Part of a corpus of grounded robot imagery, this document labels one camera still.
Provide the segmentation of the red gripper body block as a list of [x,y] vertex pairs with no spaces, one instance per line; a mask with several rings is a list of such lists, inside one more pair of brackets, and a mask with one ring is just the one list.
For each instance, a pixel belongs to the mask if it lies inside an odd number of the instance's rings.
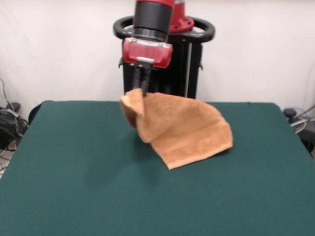
[[123,61],[137,64],[145,62],[155,68],[167,68],[173,53],[173,45],[128,37],[123,42]]

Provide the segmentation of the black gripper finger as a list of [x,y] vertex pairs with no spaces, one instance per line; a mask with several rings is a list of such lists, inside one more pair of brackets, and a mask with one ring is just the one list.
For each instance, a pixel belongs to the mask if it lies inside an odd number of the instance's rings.
[[136,64],[134,66],[133,72],[133,89],[141,88],[142,80],[141,80],[141,69],[142,65]]
[[143,96],[147,95],[148,87],[150,83],[150,77],[151,77],[151,64],[142,64],[141,89],[142,89]]

